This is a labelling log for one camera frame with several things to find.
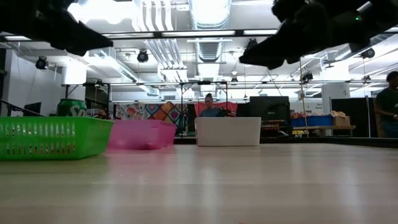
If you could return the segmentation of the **black partition panel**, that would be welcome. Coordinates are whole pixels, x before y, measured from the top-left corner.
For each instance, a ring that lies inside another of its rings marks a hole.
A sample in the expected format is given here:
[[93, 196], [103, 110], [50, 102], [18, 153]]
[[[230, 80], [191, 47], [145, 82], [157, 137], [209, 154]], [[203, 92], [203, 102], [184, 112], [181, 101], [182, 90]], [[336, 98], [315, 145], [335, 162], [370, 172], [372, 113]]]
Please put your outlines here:
[[373, 111], [372, 99], [368, 97], [332, 99], [331, 108], [334, 111], [344, 112], [350, 117], [350, 124], [356, 126], [353, 130], [354, 137], [369, 137], [370, 117]]

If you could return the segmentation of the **thin wooden pole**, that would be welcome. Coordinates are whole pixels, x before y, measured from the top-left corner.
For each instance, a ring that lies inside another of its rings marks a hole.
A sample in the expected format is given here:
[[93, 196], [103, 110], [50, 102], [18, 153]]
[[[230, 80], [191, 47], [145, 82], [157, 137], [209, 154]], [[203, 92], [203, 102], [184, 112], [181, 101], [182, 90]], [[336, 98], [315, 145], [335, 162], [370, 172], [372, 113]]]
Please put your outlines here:
[[303, 79], [303, 67], [302, 67], [302, 58], [299, 58], [299, 65], [300, 65], [300, 99], [302, 100], [302, 108], [303, 108], [303, 117], [305, 121], [305, 133], [309, 138], [310, 131], [308, 130], [308, 122], [307, 122], [307, 114], [305, 111], [305, 92], [303, 89], [304, 79]]

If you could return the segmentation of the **green Sprite soda can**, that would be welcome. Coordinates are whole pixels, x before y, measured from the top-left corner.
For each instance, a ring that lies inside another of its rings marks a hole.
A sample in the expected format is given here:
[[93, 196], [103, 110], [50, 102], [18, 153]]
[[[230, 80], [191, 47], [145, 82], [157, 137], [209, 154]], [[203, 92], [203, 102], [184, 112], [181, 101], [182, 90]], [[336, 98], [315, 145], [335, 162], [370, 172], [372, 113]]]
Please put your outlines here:
[[57, 116], [86, 116], [86, 105], [83, 100], [61, 99], [57, 105]]

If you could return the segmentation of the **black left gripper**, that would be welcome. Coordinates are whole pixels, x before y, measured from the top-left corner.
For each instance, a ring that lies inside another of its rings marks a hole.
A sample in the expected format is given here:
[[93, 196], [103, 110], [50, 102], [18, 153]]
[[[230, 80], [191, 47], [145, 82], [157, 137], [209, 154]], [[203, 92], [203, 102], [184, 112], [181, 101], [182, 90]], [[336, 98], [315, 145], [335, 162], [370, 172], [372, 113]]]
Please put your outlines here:
[[64, 7], [45, 7], [40, 10], [18, 10], [18, 34], [33, 40], [44, 40], [51, 47], [84, 56], [88, 49], [112, 47], [113, 41], [84, 23], [73, 23]]

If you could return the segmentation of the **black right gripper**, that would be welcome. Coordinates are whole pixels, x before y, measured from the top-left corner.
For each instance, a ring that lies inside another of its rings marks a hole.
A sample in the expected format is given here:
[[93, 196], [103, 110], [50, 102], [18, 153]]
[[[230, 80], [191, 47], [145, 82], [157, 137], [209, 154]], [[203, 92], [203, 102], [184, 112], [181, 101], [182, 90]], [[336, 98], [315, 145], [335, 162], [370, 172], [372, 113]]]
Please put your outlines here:
[[281, 4], [279, 31], [266, 40], [245, 50], [239, 62], [281, 67], [285, 60], [295, 63], [299, 57], [331, 43], [331, 19], [342, 13], [336, 4]]

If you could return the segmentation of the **green slotted plastic basket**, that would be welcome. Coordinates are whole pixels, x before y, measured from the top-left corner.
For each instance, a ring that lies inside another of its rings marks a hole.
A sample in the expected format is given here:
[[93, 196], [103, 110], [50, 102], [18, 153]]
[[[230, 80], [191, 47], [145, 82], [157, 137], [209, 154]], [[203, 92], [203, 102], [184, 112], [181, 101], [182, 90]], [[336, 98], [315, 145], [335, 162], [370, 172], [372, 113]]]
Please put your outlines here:
[[113, 124], [90, 117], [0, 117], [0, 160], [96, 156], [105, 152]]

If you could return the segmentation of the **cardboard box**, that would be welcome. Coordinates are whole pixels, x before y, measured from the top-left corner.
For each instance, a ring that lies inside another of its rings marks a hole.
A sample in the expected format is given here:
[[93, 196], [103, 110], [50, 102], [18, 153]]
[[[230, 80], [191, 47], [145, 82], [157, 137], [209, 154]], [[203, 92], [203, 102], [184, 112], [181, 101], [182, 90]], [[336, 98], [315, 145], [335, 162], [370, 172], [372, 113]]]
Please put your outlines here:
[[349, 116], [336, 116], [333, 118], [334, 126], [350, 126], [350, 117]]

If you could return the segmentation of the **pink translucent plastic basket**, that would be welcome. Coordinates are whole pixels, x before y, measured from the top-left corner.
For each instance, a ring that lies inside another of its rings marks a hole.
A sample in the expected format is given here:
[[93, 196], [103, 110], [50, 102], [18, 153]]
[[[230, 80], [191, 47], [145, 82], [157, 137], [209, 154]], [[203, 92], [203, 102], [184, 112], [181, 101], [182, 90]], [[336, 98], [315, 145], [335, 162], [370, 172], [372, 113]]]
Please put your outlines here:
[[176, 125], [156, 119], [116, 120], [107, 150], [156, 150], [174, 144]]

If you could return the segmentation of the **small black monitor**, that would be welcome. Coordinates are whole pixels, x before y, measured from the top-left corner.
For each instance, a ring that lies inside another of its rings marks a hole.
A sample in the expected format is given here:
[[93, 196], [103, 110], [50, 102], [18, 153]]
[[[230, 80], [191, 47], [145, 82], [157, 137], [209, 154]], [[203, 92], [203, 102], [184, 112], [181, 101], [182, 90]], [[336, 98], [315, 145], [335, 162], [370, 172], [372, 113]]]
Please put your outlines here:
[[31, 103], [24, 106], [23, 116], [40, 116], [42, 103]]

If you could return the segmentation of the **black metal stand frame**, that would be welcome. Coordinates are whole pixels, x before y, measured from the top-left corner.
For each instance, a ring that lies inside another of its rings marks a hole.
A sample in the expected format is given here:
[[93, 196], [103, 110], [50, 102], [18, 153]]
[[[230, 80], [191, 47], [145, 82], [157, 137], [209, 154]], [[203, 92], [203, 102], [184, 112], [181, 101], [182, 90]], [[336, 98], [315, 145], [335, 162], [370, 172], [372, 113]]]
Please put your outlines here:
[[202, 86], [202, 85], [215, 85], [216, 86], [216, 90], [222, 90], [225, 93], [225, 99], [224, 99], [224, 103], [226, 104], [225, 109], [228, 110], [228, 82], [227, 81], [209, 81], [209, 80], [203, 80], [203, 81], [197, 81], [197, 82], [180, 82], [179, 86], [180, 86], [180, 109], [181, 109], [181, 114], [180, 114], [180, 119], [181, 119], [181, 123], [180, 126], [177, 128], [177, 130], [179, 130], [180, 132], [176, 133], [176, 136], [179, 136], [181, 139], [184, 138], [184, 131], [185, 131], [185, 125], [184, 125], [184, 117], [188, 117], [188, 113], [185, 111], [183, 104], [185, 103], [185, 100], [183, 98], [183, 95], [185, 94], [185, 92], [187, 90], [189, 90], [193, 85], [198, 85], [198, 86]]

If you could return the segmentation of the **red cloth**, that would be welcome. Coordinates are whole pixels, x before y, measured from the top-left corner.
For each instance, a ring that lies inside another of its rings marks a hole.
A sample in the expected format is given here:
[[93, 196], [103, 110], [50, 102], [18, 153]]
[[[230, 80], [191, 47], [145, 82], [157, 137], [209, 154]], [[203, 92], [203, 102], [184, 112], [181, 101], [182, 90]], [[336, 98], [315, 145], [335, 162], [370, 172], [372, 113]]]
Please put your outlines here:
[[[232, 102], [221, 102], [221, 103], [213, 103], [215, 107], [224, 108], [226, 110], [230, 110], [232, 112], [237, 111], [238, 104]], [[203, 102], [198, 102], [194, 104], [196, 116], [199, 116], [203, 110], [206, 109], [206, 104]]]

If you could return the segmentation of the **white plastic basket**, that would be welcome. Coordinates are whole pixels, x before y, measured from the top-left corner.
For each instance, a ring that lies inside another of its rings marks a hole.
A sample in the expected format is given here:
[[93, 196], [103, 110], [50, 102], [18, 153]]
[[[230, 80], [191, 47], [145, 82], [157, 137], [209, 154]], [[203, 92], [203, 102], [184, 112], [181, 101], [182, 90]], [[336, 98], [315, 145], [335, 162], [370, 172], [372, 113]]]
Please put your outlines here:
[[195, 119], [200, 147], [258, 146], [260, 117], [199, 117]]

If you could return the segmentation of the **blue plastic bin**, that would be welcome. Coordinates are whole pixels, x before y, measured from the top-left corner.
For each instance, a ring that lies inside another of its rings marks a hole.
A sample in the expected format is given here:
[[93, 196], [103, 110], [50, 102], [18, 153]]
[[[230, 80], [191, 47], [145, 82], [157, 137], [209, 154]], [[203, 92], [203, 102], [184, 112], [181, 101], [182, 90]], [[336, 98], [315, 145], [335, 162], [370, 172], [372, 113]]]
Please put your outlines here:
[[306, 118], [292, 118], [293, 127], [304, 126], [332, 126], [333, 118], [331, 116], [307, 116]]

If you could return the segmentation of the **wooden shelf board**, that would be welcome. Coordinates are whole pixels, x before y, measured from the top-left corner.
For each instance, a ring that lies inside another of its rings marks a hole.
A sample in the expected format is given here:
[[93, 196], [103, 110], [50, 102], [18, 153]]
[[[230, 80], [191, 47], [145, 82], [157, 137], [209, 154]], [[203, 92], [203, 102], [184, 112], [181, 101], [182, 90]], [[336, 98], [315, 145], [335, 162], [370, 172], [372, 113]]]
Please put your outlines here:
[[341, 130], [353, 130], [356, 128], [355, 125], [350, 125], [350, 126], [302, 126], [302, 127], [287, 127], [287, 126], [261, 126], [263, 129], [286, 129], [286, 128], [291, 128], [292, 130], [304, 130], [304, 129], [341, 129]]

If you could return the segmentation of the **large black monitor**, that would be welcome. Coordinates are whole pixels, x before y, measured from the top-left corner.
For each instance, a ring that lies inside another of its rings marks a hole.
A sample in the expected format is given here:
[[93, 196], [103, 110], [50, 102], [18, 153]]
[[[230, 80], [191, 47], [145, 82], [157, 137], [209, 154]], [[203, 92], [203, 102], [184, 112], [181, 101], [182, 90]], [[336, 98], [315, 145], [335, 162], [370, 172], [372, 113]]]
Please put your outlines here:
[[251, 96], [248, 103], [238, 104], [237, 115], [260, 117], [262, 121], [290, 119], [288, 96]]

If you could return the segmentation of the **colourful patchwork quilt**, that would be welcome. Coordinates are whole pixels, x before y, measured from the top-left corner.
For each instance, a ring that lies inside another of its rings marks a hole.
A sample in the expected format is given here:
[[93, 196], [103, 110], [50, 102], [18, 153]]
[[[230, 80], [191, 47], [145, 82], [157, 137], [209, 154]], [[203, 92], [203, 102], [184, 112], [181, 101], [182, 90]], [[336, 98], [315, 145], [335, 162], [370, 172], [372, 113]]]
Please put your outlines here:
[[155, 119], [173, 123], [176, 126], [188, 124], [187, 112], [186, 104], [175, 104], [171, 101], [161, 104], [137, 102], [114, 105], [114, 114], [117, 119]]

